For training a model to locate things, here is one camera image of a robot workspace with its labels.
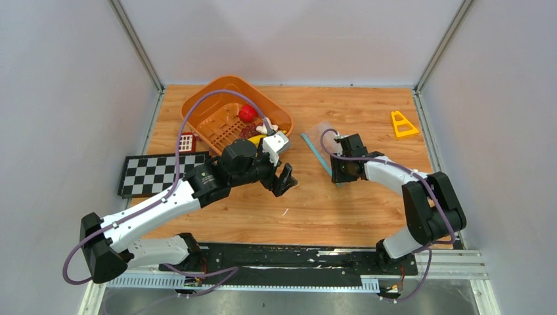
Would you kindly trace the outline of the clear zip top bag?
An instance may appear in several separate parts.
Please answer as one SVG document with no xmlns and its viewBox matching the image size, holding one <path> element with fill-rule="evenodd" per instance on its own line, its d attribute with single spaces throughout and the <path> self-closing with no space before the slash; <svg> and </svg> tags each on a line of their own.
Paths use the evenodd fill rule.
<svg viewBox="0 0 557 315">
<path fill-rule="evenodd" d="M 328 173 L 329 179 L 332 178 L 332 167 L 330 161 L 330 155 L 323 149 L 325 147 L 328 151 L 332 153 L 340 153 L 342 147 L 335 141 L 336 133 L 327 132 L 323 136 L 323 144 L 321 144 L 321 136 L 326 129 L 333 129 L 334 127 L 329 121 L 322 121 L 312 128 L 301 133 L 301 137 L 315 155 L 319 163 L 322 165 L 324 170 Z"/>
</svg>

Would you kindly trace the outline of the white toy mushroom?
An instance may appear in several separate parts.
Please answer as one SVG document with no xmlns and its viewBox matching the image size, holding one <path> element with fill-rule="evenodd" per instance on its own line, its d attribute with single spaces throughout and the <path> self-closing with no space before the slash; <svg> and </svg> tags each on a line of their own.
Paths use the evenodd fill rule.
<svg viewBox="0 0 557 315">
<path fill-rule="evenodd" d="M 255 127 L 255 130 L 262 135 L 273 134 L 278 131 L 279 126 L 272 123 L 272 121 L 266 117 L 262 123 Z"/>
</svg>

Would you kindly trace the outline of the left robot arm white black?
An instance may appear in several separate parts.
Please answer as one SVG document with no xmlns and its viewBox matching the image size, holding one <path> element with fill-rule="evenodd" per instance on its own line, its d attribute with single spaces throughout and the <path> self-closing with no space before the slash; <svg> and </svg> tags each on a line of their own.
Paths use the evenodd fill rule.
<svg viewBox="0 0 557 315">
<path fill-rule="evenodd" d="M 196 270 L 201 263 L 199 245 L 189 233 L 146 240 L 143 236 L 166 222 L 227 198 L 234 187 L 260 182 L 274 196 L 295 186 L 292 166 L 280 175 L 281 153 L 290 147 L 283 133 L 263 137 L 258 145 L 235 140 L 220 156 L 181 175 L 159 194 L 125 211 L 103 218 L 90 213 L 81 220 L 80 247 L 96 284 L 109 282 L 127 269 L 168 264 Z"/>
</svg>

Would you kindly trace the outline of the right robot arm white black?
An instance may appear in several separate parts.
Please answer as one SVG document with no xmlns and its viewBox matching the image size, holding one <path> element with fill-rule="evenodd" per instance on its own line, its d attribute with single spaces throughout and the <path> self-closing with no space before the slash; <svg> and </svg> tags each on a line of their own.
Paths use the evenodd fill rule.
<svg viewBox="0 0 557 315">
<path fill-rule="evenodd" d="M 375 265 L 379 271 L 391 274 L 419 249 L 456 241 L 456 233 L 466 228 L 467 219 L 447 174 L 410 169 L 381 152 L 369 152 L 358 134 L 341 136 L 335 129 L 330 132 L 340 145 L 339 151 L 329 153 L 333 183 L 367 180 L 403 198 L 406 225 L 376 244 Z"/>
</svg>

